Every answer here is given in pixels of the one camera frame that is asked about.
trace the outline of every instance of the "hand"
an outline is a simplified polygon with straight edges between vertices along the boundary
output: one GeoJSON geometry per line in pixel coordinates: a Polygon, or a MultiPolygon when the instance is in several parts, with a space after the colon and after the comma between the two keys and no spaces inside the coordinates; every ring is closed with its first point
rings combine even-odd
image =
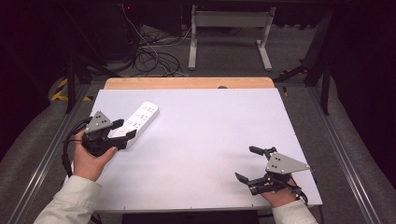
{"type": "MultiPolygon", "coordinates": [[[[289,184],[295,186],[294,181],[290,179],[289,184]]],[[[292,193],[289,188],[280,189],[277,192],[262,193],[262,197],[267,200],[273,208],[292,203],[296,201],[296,194],[292,193]]]]}
{"type": "Polygon", "coordinates": [[[106,163],[116,154],[117,148],[111,147],[102,156],[94,157],[81,144],[83,134],[84,131],[81,131],[75,135],[74,175],[96,181],[105,168],[106,163]]]}

